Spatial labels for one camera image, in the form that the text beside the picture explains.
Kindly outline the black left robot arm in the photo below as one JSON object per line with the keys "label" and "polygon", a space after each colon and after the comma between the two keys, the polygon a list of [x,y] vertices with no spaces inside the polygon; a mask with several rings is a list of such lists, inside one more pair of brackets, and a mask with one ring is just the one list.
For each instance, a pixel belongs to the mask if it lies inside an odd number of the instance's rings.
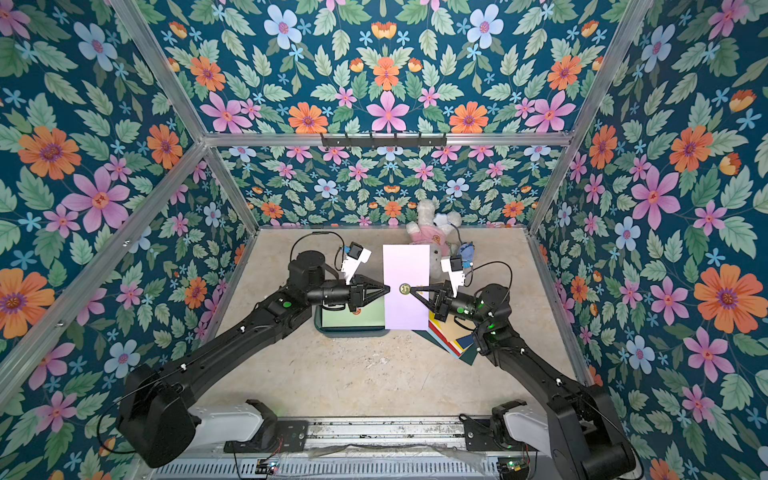
{"label": "black left robot arm", "polygon": [[288,265],[285,284],[235,326],[159,369],[142,365],[131,372],[119,402],[118,431],[150,468],[208,444],[274,449],[277,416],[263,403],[199,408],[197,401],[246,360],[293,333],[314,308],[356,311],[389,291],[365,275],[341,276],[318,251],[300,253]]}

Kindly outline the lavender envelope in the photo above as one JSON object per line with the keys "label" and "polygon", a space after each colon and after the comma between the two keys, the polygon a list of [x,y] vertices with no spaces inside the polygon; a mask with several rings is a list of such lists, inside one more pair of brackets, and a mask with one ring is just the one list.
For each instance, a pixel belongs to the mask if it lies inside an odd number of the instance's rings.
{"label": "lavender envelope", "polygon": [[390,287],[384,297],[385,328],[424,331],[428,328],[428,308],[417,299],[415,287],[430,282],[428,245],[384,245],[383,283]]}

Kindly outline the light green envelope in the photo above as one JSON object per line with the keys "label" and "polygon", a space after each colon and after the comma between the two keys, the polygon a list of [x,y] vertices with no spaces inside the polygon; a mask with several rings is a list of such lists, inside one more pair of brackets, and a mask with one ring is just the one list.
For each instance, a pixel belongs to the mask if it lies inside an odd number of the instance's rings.
{"label": "light green envelope", "polygon": [[339,311],[321,311],[323,329],[361,330],[385,327],[385,300],[378,299],[355,311],[344,307]]}

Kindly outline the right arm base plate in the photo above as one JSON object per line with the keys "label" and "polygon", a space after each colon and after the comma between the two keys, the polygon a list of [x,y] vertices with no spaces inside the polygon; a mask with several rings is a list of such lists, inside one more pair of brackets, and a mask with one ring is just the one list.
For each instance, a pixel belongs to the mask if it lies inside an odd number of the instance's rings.
{"label": "right arm base plate", "polygon": [[465,448],[468,451],[520,451],[523,444],[514,440],[493,418],[474,418],[460,414],[464,429]]}

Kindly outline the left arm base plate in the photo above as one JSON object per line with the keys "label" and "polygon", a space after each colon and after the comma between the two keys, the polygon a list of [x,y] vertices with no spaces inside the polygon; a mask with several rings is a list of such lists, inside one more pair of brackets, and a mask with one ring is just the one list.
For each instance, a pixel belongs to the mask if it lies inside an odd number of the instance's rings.
{"label": "left arm base plate", "polygon": [[250,440],[226,442],[224,451],[237,454],[302,452],[308,439],[308,428],[306,420],[270,420]]}

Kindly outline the cream yellow envelope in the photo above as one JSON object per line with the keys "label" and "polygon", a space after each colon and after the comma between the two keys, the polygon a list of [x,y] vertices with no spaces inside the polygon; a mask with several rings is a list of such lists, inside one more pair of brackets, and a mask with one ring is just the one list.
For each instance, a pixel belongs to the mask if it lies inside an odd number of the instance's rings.
{"label": "cream yellow envelope", "polygon": [[454,340],[457,337],[465,336],[465,332],[469,332],[471,334],[470,330],[463,328],[456,322],[456,319],[453,315],[449,315],[444,321],[439,321],[434,318],[433,314],[431,314],[429,318],[429,328],[430,327],[433,329],[441,330],[442,333],[451,340]]}

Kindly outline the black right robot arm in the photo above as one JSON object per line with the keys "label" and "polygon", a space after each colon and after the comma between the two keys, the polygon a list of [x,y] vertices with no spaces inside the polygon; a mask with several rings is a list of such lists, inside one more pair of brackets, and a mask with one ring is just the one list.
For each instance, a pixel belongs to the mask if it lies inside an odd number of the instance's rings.
{"label": "black right robot arm", "polygon": [[633,445],[606,391],[569,378],[527,344],[509,321],[507,287],[492,283],[470,295],[446,282],[403,284],[399,291],[419,300],[437,320],[452,315],[474,324],[479,354],[516,378],[544,411],[506,407],[503,426],[513,440],[548,454],[563,479],[618,479],[637,468]]}

